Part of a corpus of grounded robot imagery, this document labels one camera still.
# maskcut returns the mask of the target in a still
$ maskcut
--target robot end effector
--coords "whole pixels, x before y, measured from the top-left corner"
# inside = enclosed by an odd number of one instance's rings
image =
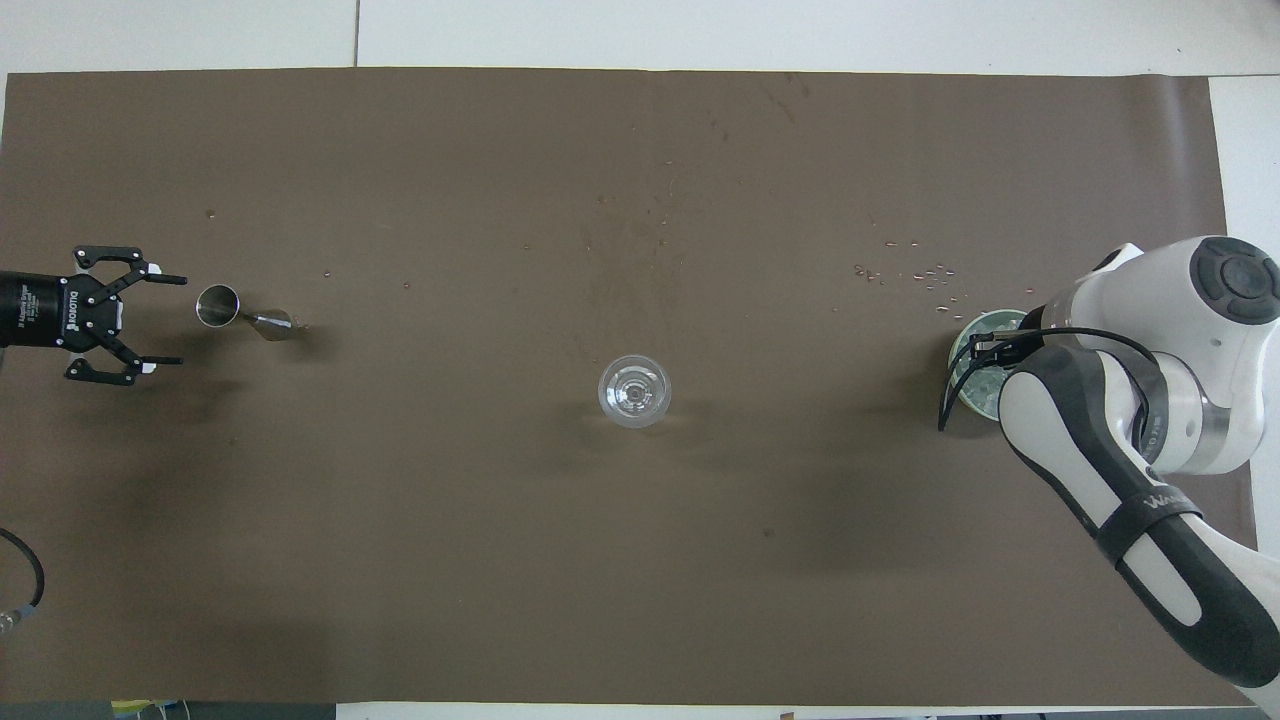
[[[60,347],[76,355],[64,377],[72,380],[132,386],[156,365],[180,365],[180,357],[138,355],[119,340],[124,304],[120,293],[137,282],[187,284],[187,278],[166,275],[137,247],[82,245],[74,251],[77,272],[40,275],[0,270],[0,350],[10,345]],[[88,274],[101,261],[118,261],[129,270],[110,283]],[[95,369],[83,354],[102,347],[124,368]]]

